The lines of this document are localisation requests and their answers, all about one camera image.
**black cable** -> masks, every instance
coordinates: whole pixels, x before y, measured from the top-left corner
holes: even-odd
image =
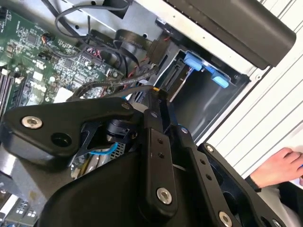
[[[142,79],[146,79],[146,78],[152,76],[153,74],[157,73],[158,70],[159,70],[158,67],[155,66],[151,70],[143,72],[132,78],[125,78],[125,79],[121,79],[121,80],[108,80],[108,81],[104,81],[104,82],[96,82],[96,81],[90,82],[90,83],[84,84],[80,88],[78,88],[74,92],[72,97],[82,97],[86,92],[88,92],[91,89],[96,88],[96,87],[118,87],[118,86],[123,86],[123,85],[127,85],[127,84],[132,84],[132,83],[138,82]]]
[[[44,5],[50,10],[50,12],[54,15],[54,17],[58,17],[60,16],[60,13],[53,7],[53,5],[49,2],[49,0],[41,0]],[[98,46],[93,46],[93,45],[89,45],[88,43],[85,42],[85,40],[87,40],[88,38],[88,35],[79,35],[67,22],[64,18],[60,18],[58,20],[61,25],[71,34],[71,35],[68,35],[69,37],[72,37],[72,38],[76,38],[79,42],[81,42],[82,44],[84,44],[83,46],[83,49],[87,49],[87,48],[94,48],[94,49],[98,49],[98,50],[102,50],[102,51],[106,51],[108,53],[111,53],[111,54],[114,54],[118,59],[119,59],[119,64],[121,65],[121,62],[122,62],[122,58],[120,56],[120,54],[117,54],[117,51],[115,51],[115,49],[111,48],[111,49],[104,49],[102,47],[102,49],[100,49],[100,47]],[[94,42],[98,43],[98,40],[94,39],[93,37],[90,37],[90,40],[93,40]],[[51,49],[51,51],[55,54],[57,54],[57,56],[60,56],[60,53],[57,53],[55,50]],[[65,55],[65,58],[74,58],[74,57],[77,57],[78,55],[76,56],[68,56],[68,55]]]
[[[148,90],[152,90],[152,89],[154,89],[154,86],[151,86],[151,85],[143,85],[143,86],[138,86],[138,87],[131,87],[131,88],[119,91],[119,92],[115,92],[113,94],[109,94],[109,95],[103,96],[102,98],[112,98],[112,97],[123,98],[123,97],[126,97],[126,96],[128,96],[130,94],[133,94],[135,92],[143,92],[143,91],[148,91]]]
[[[90,16],[87,16],[87,27],[88,27],[87,34],[90,35]]]
[[[129,7],[129,5],[130,5],[130,2],[127,2],[127,3],[128,3],[128,4],[126,4],[126,6],[124,6],[124,7],[122,7],[122,8],[111,7],[111,6],[98,6],[98,5],[82,5],[82,6],[74,6],[74,7],[72,7],[72,8],[69,8],[69,9],[63,11],[62,13],[60,13],[60,14],[56,17],[56,19],[55,19],[55,26],[56,26],[56,28],[58,29],[58,31],[59,31],[61,34],[66,35],[66,36],[68,36],[68,37],[74,38],[74,37],[75,37],[74,35],[66,34],[66,33],[64,33],[64,32],[59,28],[58,22],[59,22],[59,20],[60,20],[62,17],[66,16],[66,15],[68,15],[68,14],[70,14],[70,13],[73,13],[74,11],[77,11],[77,10],[79,10],[79,9],[105,9],[105,10],[110,10],[110,11],[121,11],[121,10],[126,10],[126,9]]]

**silver screw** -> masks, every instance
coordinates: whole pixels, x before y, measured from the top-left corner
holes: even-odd
[[[37,117],[27,116],[21,120],[24,127],[29,129],[39,129],[42,127],[42,120]]]
[[[185,134],[188,134],[188,131],[187,131],[186,128],[183,128],[183,127],[182,127],[182,128],[181,128],[181,131],[184,132]]]
[[[128,104],[123,103],[121,106],[122,106],[124,109],[126,109],[126,110],[129,110],[129,109],[130,109],[130,107],[129,107]]]
[[[220,211],[219,218],[226,227],[232,227],[232,220],[225,212]]]
[[[158,117],[157,114],[154,113],[154,112],[151,112],[151,115],[152,115],[153,117],[156,117],[156,118]]]
[[[166,188],[159,188],[157,190],[157,197],[161,202],[166,205],[169,205],[172,202],[172,196]]]
[[[211,146],[209,146],[209,145],[206,146],[206,149],[207,149],[209,152],[213,152],[213,151],[214,151],[214,149],[213,149]]]
[[[114,77],[114,78],[117,78],[117,77],[118,77],[118,73],[117,73],[117,72],[114,72],[114,73],[113,73],[113,77]]]
[[[282,227],[281,224],[275,219],[273,219],[273,223],[275,224],[276,227]]]

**hex bolt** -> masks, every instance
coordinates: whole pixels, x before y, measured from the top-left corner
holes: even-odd
[[[275,219],[273,219],[273,223],[275,224],[276,227],[282,227],[282,225]]]
[[[209,146],[209,145],[206,146],[206,149],[207,149],[209,152],[213,152],[213,151],[214,151],[214,149],[213,149],[211,146]]]
[[[157,197],[162,203],[166,205],[170,205],[172,202],[172,196],[166,188],[159,188],[157,190]]]
[[[121,106],[122,106],[124,109],[126,109],[126,110],[129,110],[129,109],[130,109],[129,105],[126,104],[126,103],[123,103]]]
[[[40,118],[34,116],[27,116],[22,118],[21,123],[24,127],[29,129],[39,129],[43,124]]]
[[[232,227],[232,220],[225,212],[220,211],[219,218],[226,227]]]
[[[181,128],[181,131],[183,132],[183,133],[185,133],[185,134],[188,134],[188,131],[187,131],[187,129],[186,128]]]

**black bracket hole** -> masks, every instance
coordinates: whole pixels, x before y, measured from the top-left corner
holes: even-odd
[[[51,136],[54,145],[65,148],[71,145],[71,138],[69,135],[61,132],[56,132]]]
[[[160,158],[164,159],[164,154],[159,153],[158,156],[159,156]]]
[[[212,177],[210,175],[206,174],[206,177],[208,180],[210,180],[210,181],[212,180]]]
[[[265,227],[271,227],[270,222],[269,222],[265,217],[261,217],[261,220],[262,220],[263,225],[264,225]]]

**green circuit board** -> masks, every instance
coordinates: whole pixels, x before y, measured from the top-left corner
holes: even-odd
[[[53,54],[43,44],[48,32],[18,14],[0,8],[0,105],[2,111],[15,106],[64,102],[74,90],[91,81],[121,78],[123,74],[88,53],[66,59]],[[55,38],[51,46],[64,54],[79,50]],[[85,98],[99,97],[101,88]]]

